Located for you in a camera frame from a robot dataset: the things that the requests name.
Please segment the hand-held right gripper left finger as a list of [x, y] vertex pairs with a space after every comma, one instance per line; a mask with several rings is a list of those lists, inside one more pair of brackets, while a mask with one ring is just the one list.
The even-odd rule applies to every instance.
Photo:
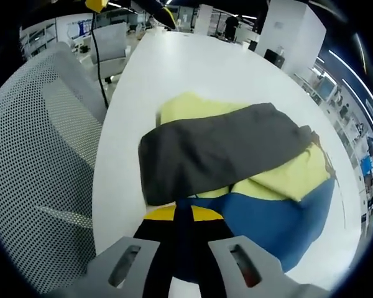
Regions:
[[55, 297], [168, 297], [173, 277], [174, 207], [145, 215], [133, 237], [100, 253], [84, 276]]

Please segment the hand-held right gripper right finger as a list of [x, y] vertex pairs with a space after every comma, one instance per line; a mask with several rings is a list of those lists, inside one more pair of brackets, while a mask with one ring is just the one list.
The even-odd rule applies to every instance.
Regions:
[[283, 273], [280, 261], [245, 236], [234, 236], [223, 217], [192, 207], [196, 275], [202, 297], [328, 297]]

